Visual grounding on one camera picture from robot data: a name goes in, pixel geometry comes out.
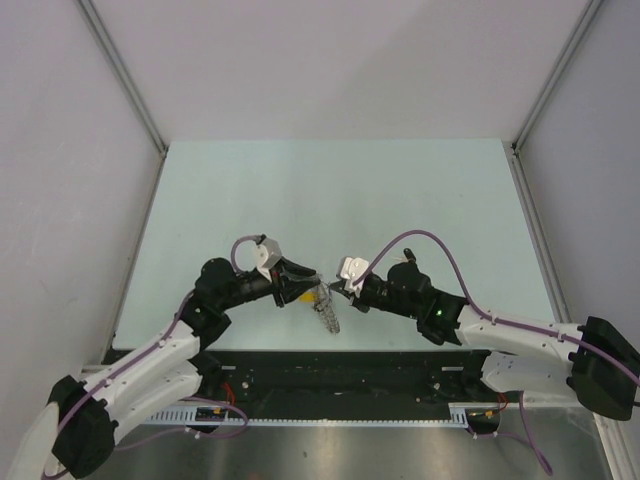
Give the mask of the large silver keyring holder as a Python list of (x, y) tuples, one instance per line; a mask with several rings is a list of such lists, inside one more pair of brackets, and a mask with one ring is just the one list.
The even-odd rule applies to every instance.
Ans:
[(326, 330), (333, 335), (340, 332), (340, 323), (335, 311), (331, 291), (327, 284), (321, 283), (312, 289), (312, 308), (319, 316)]

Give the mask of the yellow key tag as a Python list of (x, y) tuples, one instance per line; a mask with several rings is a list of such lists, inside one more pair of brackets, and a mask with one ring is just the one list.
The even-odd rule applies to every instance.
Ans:
[(298, 298), (298, 300), (300, 302), (313, 303), (316, 301), (316, 295), (313, 292), (305, 292)]

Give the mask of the black key tag with key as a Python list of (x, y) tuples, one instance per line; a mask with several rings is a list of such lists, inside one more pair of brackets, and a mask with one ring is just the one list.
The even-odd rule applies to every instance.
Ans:
[(415, 257), (415, 255), (414, 255), (414, 253), (412, 252), (411, 249), (404, 248), (401, 255), (393, 257), (393, 261), (395, 263), (402, 263), (402, 262), (415, 263), (416, 262), (416, 257)]

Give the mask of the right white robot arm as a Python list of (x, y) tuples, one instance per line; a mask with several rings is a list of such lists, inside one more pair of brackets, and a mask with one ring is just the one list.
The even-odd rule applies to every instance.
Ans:
[(362, 313), (371, 309), (410, 318), (436, 345), (489, 351), (482, 366), (461, 376), (463, 393), (484, 401), (496, 392), (531, 391), (576, 399), (600, 416), (631, 419), (639, 390), (639, 352), (609, 321), (545, 323), (480, 314), (470, 300), (433, 286), (413, 260), (385, 278), (361, 258), (344, 259), (330, 289)]

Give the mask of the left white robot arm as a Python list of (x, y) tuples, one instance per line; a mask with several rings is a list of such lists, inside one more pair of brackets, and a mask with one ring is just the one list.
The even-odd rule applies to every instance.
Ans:
[(62, 472), (85, 478), (153, 413), (193, 395), (214, 397), (221, 376), (203, 352), (230, 326), (228, 310), (265, 297), (284, 307), (320, 282), (315, 270), (286, 258), (245, 272), (225, 258), (207, 261), (154, 338), (83, 380), (67, 375), (54, 384), (48, 400), (58, 406), (59, 422), (51, 453)]

